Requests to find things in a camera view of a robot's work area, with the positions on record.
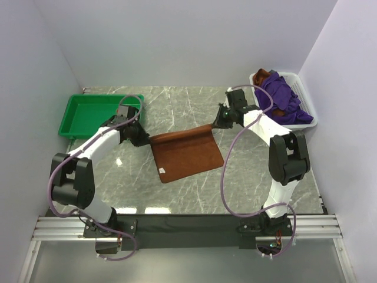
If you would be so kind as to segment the brown towel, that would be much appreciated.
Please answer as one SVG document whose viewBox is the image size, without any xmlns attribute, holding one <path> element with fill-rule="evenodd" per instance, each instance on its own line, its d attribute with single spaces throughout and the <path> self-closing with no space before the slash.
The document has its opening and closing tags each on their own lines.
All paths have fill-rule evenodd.
<svg viewBox="0 0 377 283">
<path fill-rule="evenodd" d="M 262 68 L 259 69 L 257 73 L 253 76 L 254 85 L 261 87 L 264 80 L 266 80 L 270 75 L 271 75 L 270 72 Z M 272 111 L 272 116 L 283 117 L 284 115 L 285 115 L 285 112 L 279 108 L 275 107 Z"/>
<path fill-rule="evenodd" d="M 153 136 L 150 145 L 162 183 L 213 170 L 224 164 L 211 124 Z"/>
</svg>

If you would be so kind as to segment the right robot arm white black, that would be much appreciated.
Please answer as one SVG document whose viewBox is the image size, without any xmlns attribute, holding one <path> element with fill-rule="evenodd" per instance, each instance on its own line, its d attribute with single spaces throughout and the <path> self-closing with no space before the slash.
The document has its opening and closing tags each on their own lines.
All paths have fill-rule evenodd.
<svg viewBox="0 0 377 283">
<path fill-rule="evenodd" d="M 305 134 L 281 126 L 267 116 L 265 110 L 248 104 L 241 87 L 229 88 L 226 101 L 219 105 L 214 129 L 230 129 L 238 124 L 242 129 L 231 145 L 235 146 L 241 136 L 251 131 L 269 147 L 268 169 L 272 178 L 269 194 L 262 208 L 254 213 L 233 212 L 230 214 L 246 222 L 241 225 L 241 233 L 263 233 L 273 235 L 288 225 L 289 202 L 293 192 L 305 174 L 310 170 L 310 159 Z"/>
</svg>

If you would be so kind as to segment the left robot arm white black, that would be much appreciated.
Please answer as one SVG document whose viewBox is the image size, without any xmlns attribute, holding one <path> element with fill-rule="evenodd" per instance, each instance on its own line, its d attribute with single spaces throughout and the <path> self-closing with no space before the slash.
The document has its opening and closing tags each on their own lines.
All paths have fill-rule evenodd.
<svg viewBox="0 0 377 283">
<path fill-rule="evenodd" d="M 106 237 L 120 233 L 116 210 L 96 196 L 94 165 L 124 141 L 135 147 L 150 143 L 149 134 L 140 124 L 142 109 L 120 104 L 116 114 L 103 122 L 84 144 L 53 157 L 48 199 L 55 215 L 66 218 L 77 212 L 92 220 Z"/>
</svg>

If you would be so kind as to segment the brown towel in basket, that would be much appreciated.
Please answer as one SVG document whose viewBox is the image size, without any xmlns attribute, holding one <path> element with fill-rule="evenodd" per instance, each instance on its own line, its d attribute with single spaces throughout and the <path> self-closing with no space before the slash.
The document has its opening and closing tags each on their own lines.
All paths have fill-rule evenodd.
<svg viewBox="0 0 377 283">
<path fill-rule="evenodd" d="M 259 69 L 257 73 L 253 76 L 254 85 L 261 87 L 264 80 L 266 80 L 270 75 L 271 75 L 270 72 L 262 68 Z M 285 115 L 285 112 L 279 108 L 275 107 L 272 111 L 272 116 L 283 117 L 284 115 Z"/>
</svg>

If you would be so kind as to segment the purple towel in basket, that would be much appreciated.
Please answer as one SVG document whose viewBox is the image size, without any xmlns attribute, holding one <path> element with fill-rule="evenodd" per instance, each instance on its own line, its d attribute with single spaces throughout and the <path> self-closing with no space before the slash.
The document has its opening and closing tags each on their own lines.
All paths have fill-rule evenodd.
<svg viewBox="0 0 377 283">
<path fill-rule="evenodd" d="M 313 117 L 300 108 L 301 101 L 298 95 L 286 83 L 286 80 L 278 72 L 272 72 L 264 80 L 261 88 L 267 91 L 273 99 L 273 107 L 266 115 L 280 125 L 310 124 Z M 274 108 L 285 112 L 283 117 L 272 116 Z"/>
</svg>

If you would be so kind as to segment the green plastic tray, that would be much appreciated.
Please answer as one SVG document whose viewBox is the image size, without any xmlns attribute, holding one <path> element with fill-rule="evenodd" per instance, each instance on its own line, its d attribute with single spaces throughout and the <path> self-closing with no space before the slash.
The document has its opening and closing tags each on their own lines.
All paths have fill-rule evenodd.
<svg viewBox="0 0 377 283">
<path fill-rule="evenodd" d="M 133 108 L 131 111 L 136 114 L 140 109 L 140 103 L 144 96 L 136 94 L 133 96 L 114 94 L 81 94 L 70 97 L 58 134 L 70 140 L 89 139 L 97 134 L 100 127 L 112 127 L 126 121 L 127 112 L 121 117 L 117 116 L 117 109 L 120 102 L 126 108 Z"/>
</svg>

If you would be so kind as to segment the white plastic basket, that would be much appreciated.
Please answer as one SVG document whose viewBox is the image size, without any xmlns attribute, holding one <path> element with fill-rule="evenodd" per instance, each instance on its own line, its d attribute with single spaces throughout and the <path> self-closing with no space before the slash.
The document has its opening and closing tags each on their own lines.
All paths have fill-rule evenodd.
<svg viewBox="0 0 377 283">
<path fill-rule="evenodd" d="M 310 124 L 294 124 L 294 125 L 282 125 L 287 127 L 291 130 L 303 130 L 306 128 L 314 127 L 317 125 L 316 119 L 316 112 L 314 106 L 302 84 L 301 79 L 295 73 L 290 72 L 278 72 L 280 76 L 282 76 L 286 83 L 290 86 L 290 88 L 298 95 L 299 100 L 301 101 L 300 108 L 307 112 L 309 115 L 313 117 L 313 121 Z M 250 83 L 253 84 L 253 76 L 254 74 L 250 75 Z M 256 105 L 261 108 L 262 110 L 267 109 L 270 106 L 270 100 L 265 95 L 265 90 L 258 86 L 258 88 L 253 88 L 253 95 Z"/>
</svg>

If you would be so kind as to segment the black base bar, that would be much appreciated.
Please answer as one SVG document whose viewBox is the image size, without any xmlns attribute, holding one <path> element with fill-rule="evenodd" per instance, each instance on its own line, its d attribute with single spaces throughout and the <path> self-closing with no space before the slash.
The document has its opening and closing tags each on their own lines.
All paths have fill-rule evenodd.
<svg viewBox="0 0 377 283">
<path fill-rule="evenodd" d="M 275 220 L 266 213 L 251 218 L 233 215 L 118 215 L 114 233 L 87 221 L 84 238 L 95 240 L 99 254 L 159 248 L 238 247 L 256 249 L 258 237 L 294 234 L 287 215 Z"/>
</svg>

